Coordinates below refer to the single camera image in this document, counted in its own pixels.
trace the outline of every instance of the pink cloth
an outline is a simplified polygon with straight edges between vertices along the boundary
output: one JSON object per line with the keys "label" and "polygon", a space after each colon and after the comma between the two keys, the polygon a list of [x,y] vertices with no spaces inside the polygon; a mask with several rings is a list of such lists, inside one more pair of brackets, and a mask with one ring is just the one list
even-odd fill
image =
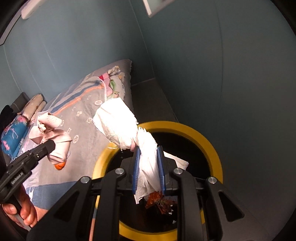
{"label": "pink cloth", "polygon": [[66,160],[72,141],[67,132],[56,129],[61,122],[61,119],[47,112],[37,117],[37,125],[33,126],[29,133],[29,138],[36,144],[42,144],[49,139],[55,142],[55,150],[47,156],[54,165]]}
{"label": "pink cloth", "polygon": [[106,85],[107,96],[111,95],[112,92],[113,92],[113,90],[112,90],[112,88],[109,86],[109,84],[110,84],[110,78],[109,78],[108,73],[104,73],[104,74],[102,74],[101,76],[99,76],[99,78],[100,78],[101,80],[103,80],[104,83],[105,83],[105,85]]}

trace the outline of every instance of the floral pillowcase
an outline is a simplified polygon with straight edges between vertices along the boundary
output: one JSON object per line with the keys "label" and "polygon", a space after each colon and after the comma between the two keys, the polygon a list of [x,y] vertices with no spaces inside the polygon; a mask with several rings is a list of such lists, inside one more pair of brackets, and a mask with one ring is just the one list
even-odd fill
{"label": "floral pillowcase", "polygon": [[18,154],[22,144],[22,139],[28,133],[27,126],[27,119],[22,115],[17,115],[2,132],[2,151],[11,159],[14,159]]}

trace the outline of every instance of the white tissue paper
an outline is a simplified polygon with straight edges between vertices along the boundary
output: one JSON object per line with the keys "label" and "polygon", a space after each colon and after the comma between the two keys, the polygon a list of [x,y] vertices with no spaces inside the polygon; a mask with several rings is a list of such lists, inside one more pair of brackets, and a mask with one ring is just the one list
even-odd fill
{"label": "white tissue paper", "polygon": [[[141,155],[139,161],[139,177],[135,201],[154,191],[160,191],[160,180],[157,166],[157,143],[152,135],[139,127],[134,114],[121,98],[109,99],[97,109],[93,117],[96,128],[121,150],[131,149],[136,144]],[[186,169],[188,162],[180,159],[178,167]]]}
{"label": "white tissue paper", "polygon": [[170,153],[167,153],[165,151],[163,152],[163,154],[164,154],[165,157],[171,158],[171,159],[175,160],[178,168],[181,168],[183,170],[186,170],[186,168],[188,167],[188,164],[189,163],[187,161],[184,161],[183,159],[178,158],[176,156],[173,156]]}

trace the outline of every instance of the gray floor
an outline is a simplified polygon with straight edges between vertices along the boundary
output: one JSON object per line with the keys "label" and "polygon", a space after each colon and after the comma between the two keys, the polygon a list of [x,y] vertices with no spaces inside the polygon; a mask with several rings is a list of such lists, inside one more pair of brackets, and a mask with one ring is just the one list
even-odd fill
{"label": "gray floor", "polygon": [[134,114],[139,123],[177,119],[156,79],[131,87]]}

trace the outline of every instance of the yellow trash can rim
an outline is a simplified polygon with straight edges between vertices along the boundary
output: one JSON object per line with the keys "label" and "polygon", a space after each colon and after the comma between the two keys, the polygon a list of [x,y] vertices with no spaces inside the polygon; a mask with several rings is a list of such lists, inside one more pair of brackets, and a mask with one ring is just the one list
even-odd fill
{"label": "yellow trash can rim", "polygon": [[[165,133],[173,133],[179,136],[182,136],[191,142],[193,142],[204,154],[207,162],[209,164],[211,176],[216,177],[221,183],[223,183],[223,171],[222,165],[219,159],[219,156],[212,146],[212,144],[198,131],[193,128],[172,121],[151,121],[139,124],[140,127],[145,128],[148,132],[165,132]],[[107,148],[103,150],[101,155],[99,156],[92,179],[103,177],[106,173],[108,164],[111,159],[115,156],[115,154],[120,149],[114,144],[110,143]],[[96,202],[96,207],[99,203],[99,197]],[[168,232],[161,233],[148,233],[138,231],[133,229],[121,221],[119,221],[119,234],[128,239],[135,241],[174,241],[177,240],[177,230],[171,230]]]}

